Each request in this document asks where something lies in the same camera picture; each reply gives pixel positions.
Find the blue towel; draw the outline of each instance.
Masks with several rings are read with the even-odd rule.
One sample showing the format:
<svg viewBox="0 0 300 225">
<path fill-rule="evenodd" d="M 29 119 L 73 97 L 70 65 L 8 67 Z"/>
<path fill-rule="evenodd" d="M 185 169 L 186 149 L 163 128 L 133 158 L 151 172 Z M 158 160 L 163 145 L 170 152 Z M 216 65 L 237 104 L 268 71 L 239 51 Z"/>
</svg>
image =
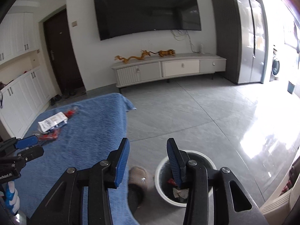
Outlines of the blue towel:
<svg viewBox="0 0 300 225">
<path fill-rule="evenodd" d="M 37 130 L 42 121 L 58 112 L 78 107 L 78 112 L 63 126 L 56 141 L 44 146 L 42 157 L 28 162 L 15 181 L 20 209 L 31 217 L 40 202 L 69 167 L 90 168 L 106 159 L 126 137 L 126 112 L 133 104 L 121 94 L 113 93 L 83 100 L 40 114 L 25 137 Z M 138 225 L 127 202 L 128 167 L 119 188 L 109 189 L 110 207 L 115 225 Z M 87 224 L 87 188 L 84 191 L 83 224 Z"/>
</svg>

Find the television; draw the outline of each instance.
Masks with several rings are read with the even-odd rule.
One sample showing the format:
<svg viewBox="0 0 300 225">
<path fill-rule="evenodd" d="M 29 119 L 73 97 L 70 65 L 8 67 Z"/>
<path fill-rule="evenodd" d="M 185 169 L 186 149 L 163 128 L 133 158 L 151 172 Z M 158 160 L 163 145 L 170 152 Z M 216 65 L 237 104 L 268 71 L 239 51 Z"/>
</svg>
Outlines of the television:
<svg viewBox="0 0 300 225">
<path fill-rule="evenodd" d="M 144 31 L 201 30 L 197 0 L 94 0 L 100 39 Z"/>
</svg>

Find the gold sculpture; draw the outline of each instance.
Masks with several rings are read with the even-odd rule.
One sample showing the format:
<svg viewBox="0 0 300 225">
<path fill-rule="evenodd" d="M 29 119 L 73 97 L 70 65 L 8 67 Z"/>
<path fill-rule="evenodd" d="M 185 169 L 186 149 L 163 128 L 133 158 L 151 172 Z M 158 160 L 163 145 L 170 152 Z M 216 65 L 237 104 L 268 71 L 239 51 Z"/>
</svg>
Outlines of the gold sculpture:
<svg viewBox="0 0 300 225">
<path fill-rule="evenodd" d="M 131 56 L 130 58 L 128 58 L 128 59 L 126 59 L 126 58 L 122 58 L 122 57 L 120 57 L 120 56 L 115 56 L 115 60 L 121 60 L 121 61 L 123 61 L 123 63 L 128 63 L 128 61 L 131 59 L 131 58 L 135 58 L 135 59 L 137 59 L 137 60 L 143 60 L 144 58 L 145 58 L 145 56 L 151 56 L 150 55 L 150 53 L 153 53 L 153 54 L 156 54 L 156 53 L 154 53 L 154 52 L 148 52 L 148 51 L 141 51 L 142 52 L 142 55 L 140 56 L 140 57 L 136 57 L 136 56 Z"/>
<path fill-rule="evenodd" d="M 131 58 L 135 58 L 137 60 L 144 60 L 145 59 L 145 56 L 151 56 L 150 53 L 153 53 L 153 54 L 158 54 L 160 57 L 164 57 L 164 56 L 175 56 L 176 52 L 174 50 L 167 50 L 167 51 L 159 51 L 157 53 L 154 53 L 154 52 L 148 52 L 146 50 L 142 50 L 142 55 L 140 57 L 136 57 L 136 56 L 131 56 L 129 58 L 123 58 L 123 57 L 120 57 L 120 56 L 115 56 L 115 60 L 121 60 L 123 61 L 123 63 L 127 64 L 129 62 L 129 60 Z"/>
<path fill-rule="evenodd" d="M 176 52 L 172 49 L 167 50 L 167 51 L 159 51 L 158 52 L 160 57 L 164 57 L 164 56 L 175 56 Z"/>
</svg>

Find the refrigerator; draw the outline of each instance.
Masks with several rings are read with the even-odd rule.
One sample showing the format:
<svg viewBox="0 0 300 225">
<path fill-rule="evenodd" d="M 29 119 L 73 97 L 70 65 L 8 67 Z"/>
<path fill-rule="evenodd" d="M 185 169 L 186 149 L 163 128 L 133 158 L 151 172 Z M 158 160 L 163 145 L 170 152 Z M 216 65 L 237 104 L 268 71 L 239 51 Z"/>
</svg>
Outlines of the refrigerator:
<svg viewBox="0 0 300 225">
<path fill-rule="evenodd" d="M 212 0 L 217 55 L 227 59 L 224 77 L 236 84 L 260 82 L 265 62 L 262 9 L 256 0 Z"/>
</svg>

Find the tv stand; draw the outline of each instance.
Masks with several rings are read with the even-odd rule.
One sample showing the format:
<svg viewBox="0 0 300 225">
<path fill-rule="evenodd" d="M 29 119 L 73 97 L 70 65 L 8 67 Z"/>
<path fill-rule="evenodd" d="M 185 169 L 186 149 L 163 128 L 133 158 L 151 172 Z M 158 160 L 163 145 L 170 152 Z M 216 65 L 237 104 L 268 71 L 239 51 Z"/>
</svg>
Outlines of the tv stand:
<svg viewBox="0 0 300 225">
<path fill-rule="evenodd" d="M 211 74 L 226 70 L 226 59 L 208 53 L 184 53 L 175 56 L 151 56 L 133 59 L 128 64 L 113 64 L 118 88 L 171 78 Z"/>
</svg>

